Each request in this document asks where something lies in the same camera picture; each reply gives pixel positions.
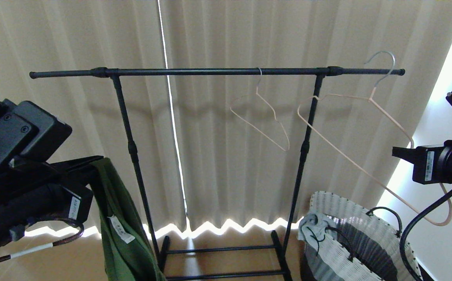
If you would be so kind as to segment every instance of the white wall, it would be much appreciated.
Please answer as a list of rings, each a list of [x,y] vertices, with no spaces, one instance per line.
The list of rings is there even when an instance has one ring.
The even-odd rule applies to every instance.
[[[433,95],[420,120],[413,140],[415,146],[427,144],[442,144],[447,139],[452,139],[452,108],[445,101],[445,95],[452,91],[452,48],[450,49],[440,78],[434,87]],[[401,160],[390,180],[389,187],[397,192],[419,210],[423,210],[436,199],[442,196],[439,185],[421,185],[411,180],[413,165]],[[384,193],[378,206],[389,206],[396,210],[406,226],[416,215],[412,210],[400,203],[397,199]],[[389,222],[394,217],[384,212],[377,213]],[[446,203],[432,212],[429,217],[442,222],[447,215]],[[452,280],[452,222],[448,226],[433,226],[422,220],[408,236],[413,250],[417,254],[420,263],[439,280]]]

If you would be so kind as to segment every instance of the curtain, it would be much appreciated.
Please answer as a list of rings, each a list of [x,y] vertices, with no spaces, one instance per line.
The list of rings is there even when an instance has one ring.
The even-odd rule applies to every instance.
[[[452,2],[172,1],[162,2],[171,68],[363,67],[389,50],[406,75],[379,84],[375,100],[412,133],[452,41]],[[369,64],[389,68],[379,55]],[[321,95],[369,96],[373,75],[324,79]],[[313,76],[262,76],[259,93],[274,105],[291,141],[285,153],[229,111],[235,110],[285,146],[272,112],[254,95],[258,76],[181,76],[171,80],[177,140],[192,229],[226,219],[271,223],[288,218],[304,123],[298,105],[313,92]],[[301,112],[308,116],[308,104]],[[366,101],[328,98],[315,126],[375,177],[386,182],[397,164],[392,146],[408,139]],[[383,189],[350,165],[318,135],[302,180],[297,210],[329,190],[374,206]]]
[[[360,68],[378,50],[396,55],[404,76],[383,80],[375,100],[412,133],[427,104],[452,41],[452,2],[162,1],[170,68]],[[126,151],[115,91],[106,78],[44,78],[29,71],[163,68],[158,4],[148,1],[0,2],[0,100],[31,100],[70,124],[74,132],[51,161],[88,155],[112,159],[140,214],[144,210]],[[379,55],[371,68],[389,68]],[[325,78],[321,95],[368,96],[375,75]],[[259,76],[171,76],[174,144],[165,77],[122,77],[155,228],[185,227],[183,184],[192,229],[226,219],[245,224],[287,218],[306,126],[296,110],[313,91],[313,76],[268,76],[261,94],[284,124],[291,148],[281,151],[229,111],[285,146],[272,112],[254,96]],[[301,113],[308,115],[308,103]],[[327,98],[315,127],[386,182],[397,159],[392,146],[408,139],[366,102]],[[298,210],[329,190],[362,206],[383,190],[311,136]],[[97,217],[96,210],[90,214]]]

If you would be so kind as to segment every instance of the pink hanger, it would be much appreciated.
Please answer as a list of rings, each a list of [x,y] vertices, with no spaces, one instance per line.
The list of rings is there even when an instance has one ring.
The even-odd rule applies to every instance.
[[[388,119],[390,119],[390,121],[392,121],[394,123],[394,125],[396,125],[403,133],[404,135],[406,135],[410,141],[410,148],[413,148],[415,146],[414,142],[413,142],[413,138],[408,135],[408,133],[406,132],[406,130],[403,128],[403,126],[401,126],[401,124],[399,124],[399,122],[397,122],[389,113],[387,113],[378,103],[376,103],[373,100],[373,95],[375,94],[375,91],[377,90],[377,86],[378,84],[387,76],[390,75],[390,73],[392,72],[392,70],[395,68],[395,57],[394,54],[392,54],[391,52],[387,52],[387,51],[379,51],[377,53],[375,53],[370,59],[368,59],[368,61],[365,62],[365,64],[367,64],[368,62],[370,62],[376,55],[378,55],[379,53],[388,53],[393,60],[392,63],[392,68],[390,69],[390,71],[383,76],[382,78],[380,78],[379,80],[377,80],[377,82],[375,82],[374,86],[373,86],[373,90],[370,94],[369,98],[362,98],[360,96],[345,96],[343,94],[326,94],[323,98],[319,98],[318,96],[312,96],[310,98],[308,98],[307,100],[303,101],[301,104],[299,104],[299,107],[297,108],[297,114],[299,115],[300,119],[302,119],[304,121],[304,123],[306,123],[307,126],[309,126],[311,128],[311,130],[313,130],[313,132],[317,133],[325,142],[327,142],[333,149],[335,149],[338,153],[340,153],[344,158],[346,158],[349,162],[351,162],[354,166],[356,166],[359,170],[361,170],[363,173],[365,173],[367,176],[369,176],[372,180],[374,180],[376,183],[378,183],[381,187],[383,187],[385,190],[387,190],[388,192],[390,192],[393,196],[395,196],[397,199],[399,199],[401,202],[403,202],[406,206],[408,206],[409,208],[411,208],[413,211],[415,211],[416,213],[419,213],[420,211],[418,211],[415,207],[413,207],[410,203],[408,203],[406,200],[404,200],[401,196],[399,196],[398,194],[396,194],[395,192],[393,192],[392,190],[390,190],[389,188],[387,188],[387,186],[385,184],[383,184],[381,181],[379,181],[377,178],[375,178],[374,176],[372,176],[368,171],[366,171],[363,167],[361,167],[359,164],[357,164],[356,162],[354,162],[349,156],[347,156],[345,153],[343,153],[343,151],[341,151],[340,149],[338,149],[333,143],[331,143],[327,138],[324,137],[324,135],[322,135],[320,132],[318,132],[318,130],[316,130],[312,125],[310,125],[308,123],[308,121],[306,121],[306,119],[304,119],[304,117],[301,116],[300,114],[300,107],[304,104],[307,103],[309,100],[312,100],[313,98],[317,99],[318,101],[322,101],[324,100],[327,96],[338,96],[341,98],[354,98],[354,99],[358,99],[358,100],[366,100],[369,103],[371,103],[372,105],[374,105],[383,115],[385,115]],[[447,193],[447,190],[445,188],[445,186],[441,183],[441,189],[443,190],[444,194]],[[449,224],[449,222],[452,219],[452,202],[449,199],[448,200],[448,215],[447,218],[444,222],[433,222],[431,221],[428,217],[424,217],[424,219],[426,219],[428,222],[430,222],[431,224],[434,224],[436,226],[445,226],[447,224]]]
[[[281,129],[283,130],[283,133],[285,134],[285,137],[287,139],[287,148],[285,149],[284,147],[282,147],[281,145],[279,145],[277,142],[275,142],[273,139],[271,139],[270,137],[268,137],[268,135],[266,135],[264,132],[262,132],[260,129],[258,129],[256,126],[254,126],[252,123],[250,123],[249,121],[246,121],[243,117],[241,117],[240,115],[238,115],[234,110],[233,110],[233,104],[236,103],[238,100],[240,100],[241,98],[244,98],[246,96],[249,96],[249,94],[244,94],[243,96],[240,96],[239,98],[233,100],[229,106],[229,110],[231,110],[232,113],[234,113],[237,117],[239,117],[240,119],[242,119],[243,121],[245,121],[245,123],[249,124],[250,126],[252,126],[254,129],[256,129],[259,133],[261,133],[263,136],[265,136],[268,140],[270,140],[272,143],[274,143],[276,146],[278,146],[278,148],[280,148],[283,151],[288,151],[290,150],[290,139],[288,139],[288,134],[285,130],[285,127],[283,126],[283,123],[281,123],[280,121],[278,121],[278,118],[276,117],[276,111],[274,110],[274,108],[264,99],[262,98],[261,95],[259,95],[259,84],[260,81],[262,79],[262,70],[259,68],[260,71],[260,78],[259,81],[257,82],[257,86],[255,87],[255,94],[256,96],[258,96],[259,98],[261,98],[261,100],[267,104],[270,109],[273,111],[273,115],[274,115],[274,121],[276,121],[280,126]]]

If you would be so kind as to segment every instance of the wooden floor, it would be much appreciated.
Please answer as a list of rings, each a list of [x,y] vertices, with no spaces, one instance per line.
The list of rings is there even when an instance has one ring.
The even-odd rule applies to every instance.
[[[277,230],[280,238],[285,228]],[[300,280],[299,259],[303,244],[296,240],[297,231],[292,231],[286,259],[292,278]],[[204,247],[232,247],[259,244],[272,244],[270,231],[254,226],[247,233],[241,234],[229,229],[224,235],[217,236],[205,232],[198,238],[182,240],[174,233],[170,234],[170,249],[193,249]],[[57,240],[50,235],[23,238],[0,248],[0,256],[14,253],[36,245]],[[226,251],[219,253],[172,254],[168,256],[165,266],[166,276],[216,274],[224,272],[243,272],[254,270],[277,270],[279,263],[273,249],[249,251]],[[0,263],[0,281],[105,281],[103,265],[103,247],[97,235],[80,238],[70,244],[45,249]],[[231,281],[279,280],[281,276],[260,276],[234,279]]]

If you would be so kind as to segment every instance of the black metal clothes rack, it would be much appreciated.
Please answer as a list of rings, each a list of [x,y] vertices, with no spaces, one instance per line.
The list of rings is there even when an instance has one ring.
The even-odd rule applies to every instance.
[[[261,69],[262,75],[316,75],[316,81],[314,85],[313,95],[319,96],[323,79],[327,76],[337,75],[385,75],[390,69],[345,69],[339,66],[328,66],[326,68],[270,68]],[[390,74],[392,75],[404,75],[404,69],[394,69]],[[249,277],[249,276],[273,276],[282,275],[285,281],[291,281],[292,276],[285,260],[285,253],[288,246],[288,239],[290,237],[290,226],[293,222],[295,206],[297,198],[299,196],[300,184],[302,180],[302,174],[304,172],[304,165],[307,159],[307,153],[309,152],[309,138],[311,137],[311,128],[307,126],[306,134],[302,142],[300,149],[299,168],[297,170],[297,177],[295,180],[295,187],[292,196],[292,207],[290,209],[290,215],[288,217],[288,224],[285,232],[283,244],[281,244],[276,231],[271,232],[272,244],[269,245],[254,245],[247,247],[223,247],[223,248],[208,248],[208,249],[184,249],[184,250],[170,250],[170,238],[165,236],[162,243],[161,250],[158,248],[158,243],[155,237],[155,230],[153,228],[153,222],[151,220],[151,212],[149,209],[148,198],[146,196],[146,190],[142,178],[142,172],[139,164],[139,158],[137,156],[137,146],[134,142],[131,125],[127,114],[126,103],[124,101],[124,94],[122,92],[122,85],[120,82],[120,76],[155,76],[155,75],[259,75],[260,70],[254,69],[108,69],[108,68],[95,68],[91,70],[79,70],[79,71],[48,71],[48,72],[30,72],[30,78],[49,78],[49,77],[71,77],[71,76],[94,76],[99,78],[111,78],[113,86],[117,93],[117,99],[124,122],[124,128],[128,141],[128,152],[131,156],[131,161],[134,166],[134,171],[137,179],[137,184],[140,189],[142,197],[142,203],[144,206],[144,212],[146,214],[146,220],[148,222],[149,232],[151,235],[151,241],[153,243],[153,249],[158,261],[158,266],[162,271],[165,269],[165,262],[169,254],[186,254],[186,253],[205,253],[212,251],[243,251],[251,249],[274,249],[278,262],[280,265],[279,270],[262,270],[252,272],[231,272],[224,274],[207,274],[200,276],[169,276],[170,281],[181,280],[198,280],[198,279],[220,279],[220,278],[232,278],[232,277]],[[316,107],[318,100],[313,98],[311,103],[311,110],[308,116],[308,123],[313,124],[314,116],[316,113]]]

